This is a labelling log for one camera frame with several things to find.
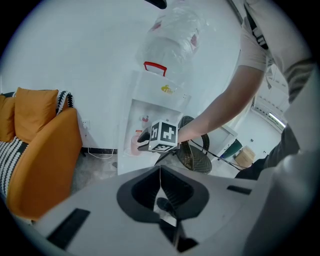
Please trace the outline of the black round wicker chair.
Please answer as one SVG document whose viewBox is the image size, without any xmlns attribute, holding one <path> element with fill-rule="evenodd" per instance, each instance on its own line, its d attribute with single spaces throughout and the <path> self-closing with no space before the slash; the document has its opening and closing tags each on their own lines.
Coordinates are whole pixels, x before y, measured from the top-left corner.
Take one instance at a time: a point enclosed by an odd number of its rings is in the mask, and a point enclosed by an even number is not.
<svg viewBox="0 0 320 256">
<path fill-rule="evenodd" d="M 178 160 L 190 171 L 201 174 L 209 174 L 212 170 L 212 162 L 208 157 L 210 139 L 207 134 L 201 136 L 203 146 L 201 149 L 190 145 L 188 141 L 180 144 L 180 148 L 175 151 Z"/>
</svg>

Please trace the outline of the brown cardboard box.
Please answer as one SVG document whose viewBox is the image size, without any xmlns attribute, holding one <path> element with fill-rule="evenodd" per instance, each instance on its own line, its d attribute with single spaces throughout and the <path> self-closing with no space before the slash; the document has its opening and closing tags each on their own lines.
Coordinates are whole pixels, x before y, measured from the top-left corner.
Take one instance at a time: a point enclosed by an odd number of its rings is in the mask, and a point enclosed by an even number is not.
<svg viewBox="0 0 320 256">
<path fill-rule="evenodd" d="M 243 168 L 250 167 L 255 159 L 256 154 L 248 146 L 243 147 L 236 155 L 235 161 Z"/>
</svg>

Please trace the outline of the orange cushion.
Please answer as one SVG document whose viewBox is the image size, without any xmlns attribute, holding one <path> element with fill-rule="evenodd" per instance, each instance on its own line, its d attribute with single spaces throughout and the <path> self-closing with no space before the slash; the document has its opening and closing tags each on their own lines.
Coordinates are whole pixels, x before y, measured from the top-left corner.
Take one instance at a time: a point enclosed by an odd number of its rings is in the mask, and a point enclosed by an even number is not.
<svg viewBox="0 0 320 256">
<path fill-rule="evenodd" d="M 15 98 L 0 95 L 0 141 L 9 143 L 15 137 Z"/>
<path fill-rule="evenodd" d="M 31 90 L 19 87 L 15 94 L 16 136 L 30 143 L 56 116 L 58 90 Z"/>
</svg>

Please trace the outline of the black shoulder harness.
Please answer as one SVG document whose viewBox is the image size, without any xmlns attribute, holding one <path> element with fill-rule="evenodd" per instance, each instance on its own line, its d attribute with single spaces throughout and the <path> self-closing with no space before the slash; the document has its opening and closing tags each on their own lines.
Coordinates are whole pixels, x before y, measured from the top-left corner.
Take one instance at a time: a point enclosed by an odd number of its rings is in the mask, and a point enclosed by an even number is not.
<svg viewBox="0 0 320 256">
<path fill-rule="evenodd" d="M 260 28 L 257 26 L 257 24 L 255 23 L 253 17 L 251 16 L 250 12 L 249 12 L 249 5 L 247 4 L 247 2 L 244 0 L 243 3 L 243 7 L 245 9 L 246 12 L 246 17 L 248 19 L 249 25 L 250 25 L 250 29 L 252 32 L 252 35 L 255 37 L 256 42 L 258 43 L 258 45 L 264 49 L 264 50 L 268 50 L 269 47 L 267 45 L 267 42 L 265 40 L 265 37 L 263 35 L 263 33 L 261 32 Z"/>
</svg>

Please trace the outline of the white sink cabinet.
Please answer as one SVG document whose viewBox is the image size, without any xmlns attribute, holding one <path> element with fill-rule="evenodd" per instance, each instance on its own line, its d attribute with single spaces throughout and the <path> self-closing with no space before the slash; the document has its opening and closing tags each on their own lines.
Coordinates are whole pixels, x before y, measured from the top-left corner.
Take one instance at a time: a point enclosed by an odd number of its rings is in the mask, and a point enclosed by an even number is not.
<svg viewBox="0 0 320 256">
<path fill-rule="evenodd" d="M 216 155 L 221 157 L 223 153 L 235 142 L 238 132 L 224 124 L 215 132 L 215 138 L 218 140 Z"/>
</svg>

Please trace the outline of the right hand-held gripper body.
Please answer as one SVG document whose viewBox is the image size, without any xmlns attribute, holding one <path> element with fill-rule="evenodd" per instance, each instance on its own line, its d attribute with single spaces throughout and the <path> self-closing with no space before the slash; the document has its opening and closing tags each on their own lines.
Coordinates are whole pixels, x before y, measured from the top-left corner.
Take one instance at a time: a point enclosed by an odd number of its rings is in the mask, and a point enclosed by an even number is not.
<svg viewBox="0 0 320 256">
<path fill-rule="evenodd" d="M 165 120 L 156 120 L 151 125 L 148 150 L 166 153 L 178 145 L 178 127 Z"/>
</svg>

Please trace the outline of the dark green bin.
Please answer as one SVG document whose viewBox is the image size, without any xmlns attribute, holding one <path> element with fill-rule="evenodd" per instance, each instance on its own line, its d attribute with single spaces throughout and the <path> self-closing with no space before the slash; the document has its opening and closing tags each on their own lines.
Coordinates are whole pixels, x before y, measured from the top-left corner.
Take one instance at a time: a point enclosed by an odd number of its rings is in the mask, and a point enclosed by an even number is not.
<svg viewBox="0 0 320 256">
<path fill-rule="evenodd" d="M 238 139 L 235 139 L 234 142 L 227 148 L 227 150 L 221 155 L 221 158 L 227 159 L 234 154 L 236 154 L 238 151 L 242 149 L 243 145 Z"/>
</svg>

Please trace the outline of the pink cup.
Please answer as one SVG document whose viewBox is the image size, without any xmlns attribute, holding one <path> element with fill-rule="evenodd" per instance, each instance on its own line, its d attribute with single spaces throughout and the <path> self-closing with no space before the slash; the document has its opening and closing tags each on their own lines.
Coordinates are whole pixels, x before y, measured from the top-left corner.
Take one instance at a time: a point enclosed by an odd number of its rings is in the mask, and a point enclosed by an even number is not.
<svg viewBox="0 0 320 256">
<path fill-rule="evenodd" d="M 135 135 L 132 137 L 131 141 L 130 141 L 130 153 L 133 156 L 139 156 L 141 154 L 141 152 L 138 150 L 138 148 L 140 147 L 141 143 L 138 142 L 139 136 Z"/>
</svg>

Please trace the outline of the clear large water bottle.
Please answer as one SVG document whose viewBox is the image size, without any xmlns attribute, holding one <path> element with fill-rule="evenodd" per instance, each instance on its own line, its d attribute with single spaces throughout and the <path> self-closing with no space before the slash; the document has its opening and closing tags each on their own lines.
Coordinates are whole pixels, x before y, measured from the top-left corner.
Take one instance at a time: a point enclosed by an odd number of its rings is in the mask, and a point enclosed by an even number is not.
<svg viewBox="0 0 320 256">
<path fill-rule="evenodd" d="M 200 46 L 207 22 L 199 8 L 188 0 L 174 0 L 162 10 L 139 46 L 138 64 L 154 63 L 166 68 L 145 69 L 182 86 L 192 72 L 192 59 Z"/>
</svg>

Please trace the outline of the person's beige olive shirt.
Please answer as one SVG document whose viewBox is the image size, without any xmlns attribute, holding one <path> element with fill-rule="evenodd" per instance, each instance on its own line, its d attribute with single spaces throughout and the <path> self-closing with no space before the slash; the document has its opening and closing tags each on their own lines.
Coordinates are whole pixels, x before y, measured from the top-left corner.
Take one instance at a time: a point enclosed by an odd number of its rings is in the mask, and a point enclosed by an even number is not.
<svg viewBox="0 0 320 256">
<path fill-rule="evenodd" d="M 266 40 L 268 50 L 258 45 L 246 16 L 240 36 L 239 64 L 262 72 L 269 65 L 276 65 L 286 80 L 288 101 L 292 103 L 316 67 L 311 50 L 291 19 L 273 0 L 244 1 Z"/>
</svg>

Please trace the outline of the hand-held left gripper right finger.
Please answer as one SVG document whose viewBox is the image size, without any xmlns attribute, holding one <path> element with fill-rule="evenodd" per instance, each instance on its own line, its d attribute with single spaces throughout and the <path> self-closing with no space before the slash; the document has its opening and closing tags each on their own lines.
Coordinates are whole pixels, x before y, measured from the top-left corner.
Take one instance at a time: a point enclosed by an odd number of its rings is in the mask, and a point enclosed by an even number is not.
<svg viewBox="0 0 320 256">
<path fill-rule="evenodd" d="M 173 244 L 160 256 L 253 256 L 248 238 L 258 214 L 249 205 L 257 181 L 159 167 L 162 190 L 173 205 Z"/>
</svg>

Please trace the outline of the orange sofa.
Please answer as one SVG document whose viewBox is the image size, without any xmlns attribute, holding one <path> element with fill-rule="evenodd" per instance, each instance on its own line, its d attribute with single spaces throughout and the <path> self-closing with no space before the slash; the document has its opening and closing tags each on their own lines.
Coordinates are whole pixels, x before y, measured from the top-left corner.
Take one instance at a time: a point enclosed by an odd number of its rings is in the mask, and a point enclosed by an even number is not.
<svg viewBox="0 0 320 256">
<path fill-rule="evenodd" d="M 16 91 L 0 95 L 15 98 Z M 77 111 L 68 107 L 37 133 L 18 160 L 3 199 L 9 211 L 37 221 L 65 200 L 82 145 Z"/>
</svg>

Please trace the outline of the white water dispenser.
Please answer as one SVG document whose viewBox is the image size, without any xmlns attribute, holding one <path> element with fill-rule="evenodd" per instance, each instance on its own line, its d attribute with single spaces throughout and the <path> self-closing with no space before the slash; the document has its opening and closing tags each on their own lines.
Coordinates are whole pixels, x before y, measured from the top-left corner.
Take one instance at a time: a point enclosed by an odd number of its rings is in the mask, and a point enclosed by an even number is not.
<svg viewBox="0 0 320 256">
<path fill-rule="evenodd" d="M 131 139 L 158 120 L 178 126 L 190 95 L 164 76 L 149 71 L 132 71 L 125 79 L 126 92 L 119 118 L 117 173 L 154 166 L 161 154 L 167 152 L 140 151 L 131 154 Z"/>
</svg>

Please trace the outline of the person's legs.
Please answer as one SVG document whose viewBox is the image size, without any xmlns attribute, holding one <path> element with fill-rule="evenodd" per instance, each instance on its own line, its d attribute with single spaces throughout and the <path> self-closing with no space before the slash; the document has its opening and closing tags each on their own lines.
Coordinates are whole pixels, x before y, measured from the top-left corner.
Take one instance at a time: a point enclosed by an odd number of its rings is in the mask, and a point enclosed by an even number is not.
<svg viewBox="0 0 320 256">
<path fill-rule="evenodd" d="M 287 124 L 281 133 L 280 142 L 263 159 L 256 160 L 250 167 L 241 170 L 236 179 L 257 180 L 264 169 L 276 167 L 277 164 L 289 155 L 294 155 L 300 147 L 297 139 Z"/>
</svg>

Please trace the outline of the person's right forearm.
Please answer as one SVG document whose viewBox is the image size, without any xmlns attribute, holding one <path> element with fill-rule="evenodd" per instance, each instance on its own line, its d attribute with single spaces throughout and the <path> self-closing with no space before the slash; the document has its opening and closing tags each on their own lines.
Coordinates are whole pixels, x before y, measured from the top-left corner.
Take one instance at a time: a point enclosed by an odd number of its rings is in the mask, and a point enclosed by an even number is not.
<svg viewBox="0 0 320 256">
<path fill-rule="evenodd" d="M 257 93 L 264 72 L 240 65 L 226 90 L 194 120 L 178 132 L 178 142 L 196 139 L 223 126 L 236 117 Z"/>
</svg>

